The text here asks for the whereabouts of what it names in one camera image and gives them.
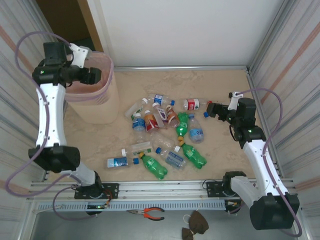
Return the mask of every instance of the white wall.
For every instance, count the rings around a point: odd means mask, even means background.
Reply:
[[[283,0],[88,0],[115,66],[247,65]]]

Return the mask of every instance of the metal enclosure wall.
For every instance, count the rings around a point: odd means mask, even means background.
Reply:
[[[16,239],[25,198],[9,195],[7,177],[27,162],[28,149],[35,147],[39,127],[36,88],[15,65],[16,43],[28,32],[47,31],[36,6],[30,1],[0,3],[0,239]],[[20,65],[30,74],[44,58],[42,43],[52,39],[34,36],[22,44]],[[44,170],[32,164],[11,181],[15,192],[28,193],[32,181],[41,181]]]
[[[283,101],[283,120],[273,144],[286,178],[293,178],[314,237],[320,236],[320,1],[295,1],[251,66],[254,87],[274,90]],[[272,130],[279,103],[259,92]]]

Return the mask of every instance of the gray floor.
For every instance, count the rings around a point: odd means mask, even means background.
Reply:
[[[208,221],[205,234],[197,234],[196,240],[293,240],[279,230],[255,230],[244,207],[237,216],[224,211],[199,211]],[[162,221],[151,221],[125,211],[103,212],[98,218],[81,221],[65,221],[53,212],[38,214],[32,240],[176,240],[181,238],[183,215],[192,211],[166,211],[152,214],[164,216]],[[82,217],[85,213],[63,213],[69,217]]]

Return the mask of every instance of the green soda bottle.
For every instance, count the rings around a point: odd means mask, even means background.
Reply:
[[[178,137],[183,137],[188,132],[189,115],[186,112],[179,112],[178,118],[180,120],[180,124],[176,127],[175,130],[178,134]]]
[[[206,165],[207,160],[191,145],[187,145],[184,141],[179,142],[184,155],[195,165],[197,169],[201,169]]]
[[[139,158],[142,159],[145,168],[153,173],[157,179],[162,180],[164,179],[165,175],[167,175],[168,170],[153,157],[147,156],[143,152],[140,152]]]

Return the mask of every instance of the clear water bottle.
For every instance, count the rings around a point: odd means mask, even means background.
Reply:
[[[139,153],[152,153],[154,151],[149,141],[130,145],[121,150],[123,157],[137,158]]]
[[[139,158],[135,157],[132,161],[128,160],[127,157],[113,157],[108,158],[104,161],[104,169],[119,169],[119,167],[126,167],[129,165],[137,165],[139,164]]]
[[[189,114],[189,137],[194,144],[199,144],[204,141],[204,131],[199,122],[195,119],[194,114]]]
[[[153,107],[153,115],[158,124],[159,128],[164,128],[165,123],[168,123],[167,115],[165,110],[160,107],[160,104],[155,102],[152,104]]]
[[[146,123],[145,120],[141,117],[140,113],[134,115],[132,121],[132,129],[134,132],[134,138],[137,143],[143,143],[147,141],[147,132],[146,132]]]
[[[163,160],[176,169],[183,169],[186,165],[186,161],[182,156],[179,156],[176,152],[169,149],[163,149],[158,147],[155,150],[156,154],[159,154]]]
[[[204,98],[189,98],[183,100],[183,109],[192,111],[192,110],[198,110],[199,108],[204,109],[208,103],[212,103],[212,101],[209,101]]]
[[[167,105],[173,106],[173,105],[175,105],[175,101],[174,100],[170,100],[170,98],[165,96],[165,95],[150,93],[147,98],[152,103],[158,103],[158,104],[164,105],[164,106],[167,106]]]
[[[176,153],[179,152],[180,147],[176,146],[175,141],[162,135],[161,133],[154,131],[150,134],[150,142],[153,149],[161,147],[163,149],[174,150]]]
[[[135,118],[135,114],[142,113],[144,106],[148,104],[148,99],[142,98],[136,101],[125,113],[124,115],[131,121]]]

